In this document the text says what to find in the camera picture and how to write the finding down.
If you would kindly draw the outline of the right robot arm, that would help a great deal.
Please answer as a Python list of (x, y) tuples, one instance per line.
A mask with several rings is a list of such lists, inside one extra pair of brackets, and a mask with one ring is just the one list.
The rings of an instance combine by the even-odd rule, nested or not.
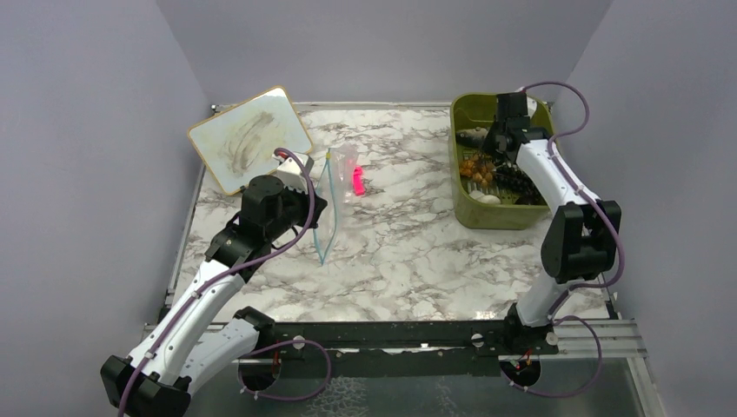
[(571, 291), (592, 287), (610, 270), (617, 252), (621, 208), (603, 201), (570, 170), (555, 137), (532, 125), (525, 92), (496, 97), (496, 113), (483, 148), (514, 163), (553, 215), (541, 246), (543, 271), (504, 319), (503, 346), (523, 354), (551, 332), (555, 313)]

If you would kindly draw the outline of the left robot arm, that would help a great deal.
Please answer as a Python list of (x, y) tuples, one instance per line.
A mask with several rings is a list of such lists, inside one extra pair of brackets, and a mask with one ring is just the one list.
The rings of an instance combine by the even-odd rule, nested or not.
[(230, 362), (290, 345), (273, 335), (275, 321), (243, 308), (208, 339), (222, 307), (257, 269), (295, 246), (327, 202), (306, 175), (259, 175), (242, 192), (239, 212), (210, 241), (186, 294), (125, 356), (111, 355), (101, 377), (121, 416), (183, 416), (194, 394)]

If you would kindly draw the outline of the clear zip top bag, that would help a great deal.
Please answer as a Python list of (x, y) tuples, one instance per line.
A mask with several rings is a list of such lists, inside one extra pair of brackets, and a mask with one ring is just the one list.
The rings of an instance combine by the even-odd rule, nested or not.
[(316, 193), (327, 202), (318, 227), (313, 230), (314, 244), (321, 265), (329, 261), (341, 235), (346, 203), (353, 189), (353, 174), (358, 160), (355, 146), (344, 143), (328, 148)]

